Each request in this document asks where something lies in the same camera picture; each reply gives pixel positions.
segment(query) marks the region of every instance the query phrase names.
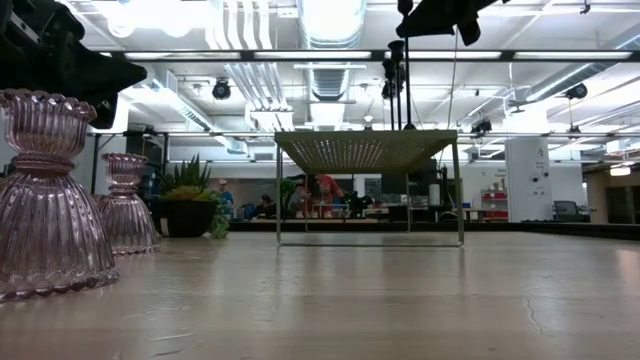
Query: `ceiling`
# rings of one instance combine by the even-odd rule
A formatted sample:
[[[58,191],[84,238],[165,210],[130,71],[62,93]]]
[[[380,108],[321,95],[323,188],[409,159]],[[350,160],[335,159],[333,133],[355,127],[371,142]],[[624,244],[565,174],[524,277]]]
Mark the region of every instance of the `ceiling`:
[[[125,38],[117,38],[109,31],[108,12],[116,1],[66,1],[76,16],[83,22],[87,35],[83,43],[90,49],[100,51],[174,51],[211,50],[205,40],[207,26],[212,19],[207,14],[209,1],[182,1],[173,13],[169,10],[137,13],[140,25]],[[224,1],[226,28],[231,18],[229,2]],[[476,50],[591,50],[608,49],[607,42],[629,28],[638,26],[640,2],[632,0],[591,1],[592,11],[586,15],[579,12],[582,0],[512,0],[506,5],[498,1],[480,14],[482,36],[466,49]],[[242,29],[243,1],[238,0],[238,27]],[[269,1],[269,37],[275,49],[301,49],[300,29],[295,0]],[[151,17],[161,16],[153,21]],[[395,27],[401,16],[390,1],[368,0],[364,14],[361,41],[362,49],[386,49],[390,41],[396,40]],[[174,38],[162,29],[167,23],[187,24],[191,27],[185,36]],[[254,31],[258,37],[258,19]],[[243,48],[249,48],[241,37]],[[433,36],[411,39],[412,50],[449,49],[456,47],[455,36]],[[390,127],[388,101],[380,96],[384,81],[384,69],[379,62],[353,62],[363,68],[350,70],[347,91],[341,98],[345,104],[339,128],[360,129],[365,115],[370,115],[374,129]],[[315,119],[310,114],[309,86],[305,70],[294,69],[300,63],[278,63],[279,81],[288,105],[293,111],[293,125],[298,128],[313,127]],[[554,73],[566,68],[567,63],[413,63],[411,66],[412,118],[424,129],[455,127],[468,130],[467,121],[460,122],[473,110],[497,95],[504,96],[509,89],[533,86]],[[179,63],[153,64],[156,76],[170,70],[178,79],[177,91],[188,99],[197,110],[206,116],[216,130],[250,131],[244,121],[247,100],[231,80],[231,97],[215,100],[211,95],[216,78],[230,77],[223,63]],[[550,98],[528,106],[542,107],[546,111],[550,130],[566,131],[571,121],[609,114],[612,111],[637,101],[640,93],[640,63],[618,64],[584,81],[589,89],[585,99],[574,100],[569,111],[566,99]],[[123,97],[132,104],[130,122],[145,123],[158,130],[185,131],[185,119],[170,104],[149,89],[135,87],[123,92]],[[500,128],[505,117],[502,106],[493,106],[483,114],[491,119],[494,131]],[[589,132],[613,131],[621,126],[640,122],[638,110],[613,116],[588,128]]]

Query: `spotlight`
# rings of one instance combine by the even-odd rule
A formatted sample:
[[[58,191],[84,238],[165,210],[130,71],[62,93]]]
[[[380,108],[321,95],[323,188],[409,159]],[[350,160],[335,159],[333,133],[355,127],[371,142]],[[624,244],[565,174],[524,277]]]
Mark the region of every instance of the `spotlight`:
[[[387,82],[394,81],[396,79],[396,64],[394,64],[393,60],[387,59],[383,61],[382,67],[384,68],[384,77]]]
[[[587,93],[588,93],[587,87],[583,83],[580,83],[572,87],[571,89],[567,90],[564,93],[564,96],[569,100],[584,99],[584,97],[587,96]]]
[[[395,40],[387,45],[391,50],[391,60],[398,63],[404,59],[404,41]]]
[[[569,128],[569,130],[567,130],[567,133],[569,134],[580,134],[582,131],[580,130],[580,127],[578,125],[571,125],[571,127]],[[569,139],[577,139],[577,136],[569,136]]]
[[[382,98],[385,100],[393,99],[396,96],[396,84],[387,81],[382,87]]]
[[[483,119],[479,123],[471,127],[471,132],[476,134],[488,133],[491,130],[491,120],[489,119]]]
[[[216,79],[216,85],[211,92],[213,97],[217,100],[227,100],[231,96],[231,88],[229,88],[229,79],[218,78]]]

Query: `fluorescent light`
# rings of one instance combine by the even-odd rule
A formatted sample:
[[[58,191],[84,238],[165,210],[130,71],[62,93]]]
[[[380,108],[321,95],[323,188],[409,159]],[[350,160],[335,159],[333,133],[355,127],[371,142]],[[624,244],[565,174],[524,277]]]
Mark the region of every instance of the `fluorescent light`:
[[[283,59],[369,59],[370,51],[258,51],[254,54],[256,59],[283,60]]]
[[[518,51],[515,59],[602,59],[621,60],[631,56],[631,51]]]
[[[631,168],[628,166],[611,167],[609,169],[609,175],[611,176],[626,176],[631,174]]]
[[[272,132],[225,132],[221,133],[222,136],[237,136],[237,137],[273,137]]]
[[[140,52],[130,51],[126,52],[125,56],[131,61],[136,60],[152,60],[152,59],[166,59],[166,60],[238,60],[240,59],[239,52],[233,51],[207,51],[207,52]]]
[[[209,137],[208,132],[181,132],[181,133],[169,133],[169,136],[175,137]]]
[[[497,59],[500,55],[500,51],[409,51],[410,59]]]
[[[293,64],[296,70],[365,70],[363,64]]]

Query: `ribbed glass vase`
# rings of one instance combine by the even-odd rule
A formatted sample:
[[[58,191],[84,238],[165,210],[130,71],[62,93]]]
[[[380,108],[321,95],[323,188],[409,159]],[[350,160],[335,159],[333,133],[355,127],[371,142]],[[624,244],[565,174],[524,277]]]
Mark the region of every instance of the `ribbed glass vase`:
[[[5,139],[18,152],[0,181],[0,302],[118,279],[93,200],[69,175],[84,148],[85,102],[42,91],[0,91]]]
[[[100,200],[107,237],[114,254],[144,254],[160,249],[147,206],[136,195],[147,158],[132,154],[104,154],[109,196]]]

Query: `potted plant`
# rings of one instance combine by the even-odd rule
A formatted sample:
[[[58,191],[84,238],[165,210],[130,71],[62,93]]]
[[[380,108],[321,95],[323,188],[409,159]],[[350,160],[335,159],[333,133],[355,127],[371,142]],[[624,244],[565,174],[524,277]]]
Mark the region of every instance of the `potted plant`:
[[[291,179],[282,179],[280,182],[280,205],[282,209],[282,221],[289,217],[295,217],[295,210],[291,214],[291,198],[295,194],[298,185]]]
[[[200,169],[200,155],[176,164],[172,175],[160,176],[160,200],[152,208],[156,230],[167,237],[199,237],[211,228],[221,203],[207,189],[211,169]]]

